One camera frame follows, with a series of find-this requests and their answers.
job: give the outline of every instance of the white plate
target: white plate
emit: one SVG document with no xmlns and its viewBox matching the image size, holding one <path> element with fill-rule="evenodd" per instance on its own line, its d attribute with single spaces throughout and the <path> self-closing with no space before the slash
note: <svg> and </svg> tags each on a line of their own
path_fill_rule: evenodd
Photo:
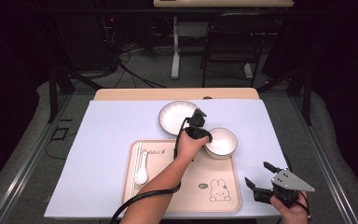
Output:
<svg viewBox="0 0 358 224">
<path fill-rule="evenodd" d="M 161 128 L 167 133 L 177 135 L 185 118 L 191 118 L 198 107 L 188 101 L 175 101 L 165 105 L 158 115 Z"/>
</svg>

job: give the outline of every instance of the food tray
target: food tray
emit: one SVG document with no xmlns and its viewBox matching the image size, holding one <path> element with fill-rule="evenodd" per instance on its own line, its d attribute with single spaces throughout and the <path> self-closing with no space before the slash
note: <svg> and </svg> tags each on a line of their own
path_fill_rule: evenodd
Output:
<svg viewBox="0 0 358 224">
<path fill-rule="evenodd" d="M 131 145 L 122 202 L 136 195 L 143 185 L 134 183 L 147 150 L 146 169 L 150 181 L 173 160 L 175 140 L 141 140 Z M 167 212 L 233 212 L 240 208 L 241 196 L 232 157 L 217 160 L 202 149 L 188 166 L 182 187 L 173 194 Z"/>
</svg>

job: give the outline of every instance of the desk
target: desk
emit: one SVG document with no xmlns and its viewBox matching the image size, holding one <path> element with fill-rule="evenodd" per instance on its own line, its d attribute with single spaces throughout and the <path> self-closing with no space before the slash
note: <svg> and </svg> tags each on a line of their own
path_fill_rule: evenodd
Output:
<svg viewBox="0 0 358 224">
<path fill-rule="evenodd" d="M 213 99 L 202 100 L 205 96 Z M 159 110 L 174 100 L 198 105 L 208 115 L 204 126 L 207 130 L 219 125 L 219 113 L 227 114 L 229 119 L 224 118 L 223 126 L 237 133 L 239 139 L 233 159 L 241 207 L 227 213 L 167 213 L 164 218 L 278 216 L 271 205 L 254 201 L 244 181 L 247 176 L 260 188 L 272 188 L 270 178 L 274 174 L 262 162 L 286 167 L 264 103 L 255 89 L 204 88 L 99 90 L 83 118 L 45 217 L 110 218 L 121 206 L 131 143 L 139 139 L 174 138 L 158 125 Z M 213 102 L 218 102 L 220 108 L 213 106 Z"/>
<path fill-rule="evenodd" d="M 222 12 L 231 7 L 292 7 L 293 4 L 293 0 L 154 0 L 155 7 L 223 7 Z M 172 79 L 179 78 L 180 51 L 178 38 L 178 20 L 177 17 L 174 17 Z"/>
</svg>

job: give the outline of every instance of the wooden table edge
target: wooden table edge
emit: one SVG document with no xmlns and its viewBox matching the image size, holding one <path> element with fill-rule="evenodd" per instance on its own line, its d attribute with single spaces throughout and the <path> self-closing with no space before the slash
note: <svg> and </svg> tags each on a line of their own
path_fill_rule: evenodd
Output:
<svg viewBox="0 0 358 224">
<path fill-rule="evenodd" d="M 260 99 L 254 88 L 100 89 L 95 101 Z"/>
</svg>

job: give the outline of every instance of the white spoon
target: white spoon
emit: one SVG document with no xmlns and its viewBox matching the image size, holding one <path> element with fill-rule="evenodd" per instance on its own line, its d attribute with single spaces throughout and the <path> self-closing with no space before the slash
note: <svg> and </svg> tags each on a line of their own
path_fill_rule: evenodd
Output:
<svg viewBox="0 0 358 224">
<path fill-rule="evenodd" d="M 141 166 L 139 167 L 139 170 L 135 175 L 135 184 L 137 185 L 143 185 L 147 181 L 146 157 L 147 157 L 147 151 L 145 150 L 142 153 Z"/>
</svg>

